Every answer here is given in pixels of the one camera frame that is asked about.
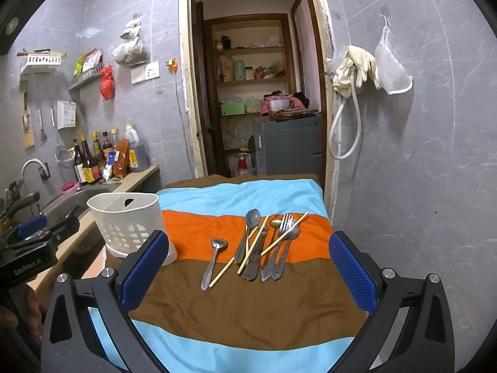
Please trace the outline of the person's left hand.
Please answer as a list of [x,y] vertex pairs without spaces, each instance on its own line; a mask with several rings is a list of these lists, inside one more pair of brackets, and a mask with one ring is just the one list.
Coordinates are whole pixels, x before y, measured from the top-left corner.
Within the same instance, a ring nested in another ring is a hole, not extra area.
[[25,283],[8,291],[1,288],[1,327],[17,328],[23,322],[34,337],[43,333],[40,299],[30,285]]

